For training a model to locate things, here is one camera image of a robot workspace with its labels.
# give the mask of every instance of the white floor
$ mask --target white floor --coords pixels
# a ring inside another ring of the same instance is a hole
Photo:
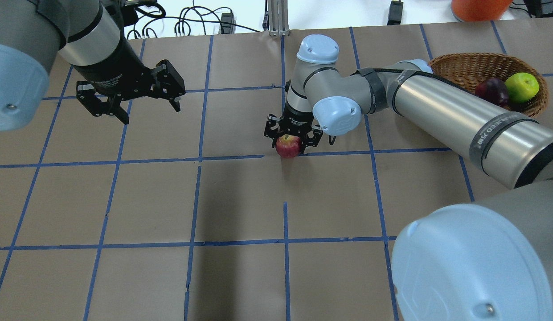
[[[288,24],[290,29],[328,29],[341,27],[382,26],[387,23],[390,0],[289,0]],[[193,6],[191,0],[159,0],[168,16],[179,16],[182,8]],[[404,0],[402,24],[432,24],[437,22],[455,22],[450,10],[451,0]],[[236,23],[256,30],[262,30],[264,17],[264,0],[195,0],[196,6],[215,9],[222,6],[232,8]],[[199,20],[195,12],[187,14],[188,19]],[[213,15],[207,20],[217,20]],[[528,18],[521,10],[508,9],[501,20]],[[136,25],[136,30],[151,18],[144,17]],[[156,31],[158,37],[175,37],[175,19],[162,19],[152,22],[149,26]],[[191,35],[202,35],[203,26],[200,22],[191,22]],[[218,24],[205,24],[207,34],[218,33]],[[237,33],[251,32],[237,28]]]

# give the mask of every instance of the dark red apple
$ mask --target dark red apple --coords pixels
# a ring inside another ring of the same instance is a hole
[[[300,154],[300,137],[285,134],[276,140],[276,152],[283,158],[293,158]]]
[[[508,104],[508,88],[506,84],[498,78],[487,79],[476,86],[474,94],[489,103],[496,104],[498,106],[504,106]]]

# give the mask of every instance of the wicker basket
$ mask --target wicker basket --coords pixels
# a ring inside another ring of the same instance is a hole
[[[548,106],[549,92],[545,79],[524,61],[502,53],[451,53],[429,62],[433,73],[462,86],[474,93],[476,85],[489,78],[506,81],[515,73],[529,73],[536,77],[540,91],[531,100],[521,104],[504,106],[507,110],[519,111],[535,117]]]

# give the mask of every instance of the green apple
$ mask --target green apple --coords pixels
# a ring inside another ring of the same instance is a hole
[[[536,77],[529,73],[517,73],[506,79],[510,102],[523,103],[531,100],[540,91]]]

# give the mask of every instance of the bolt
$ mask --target bolt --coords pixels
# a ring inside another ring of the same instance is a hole
[[[488,303],[486,305],[486,311],[488,311],[488,314],[490,314],[490,315],[494,315],[494,313],[495,313],[494,307],[490,303]]]

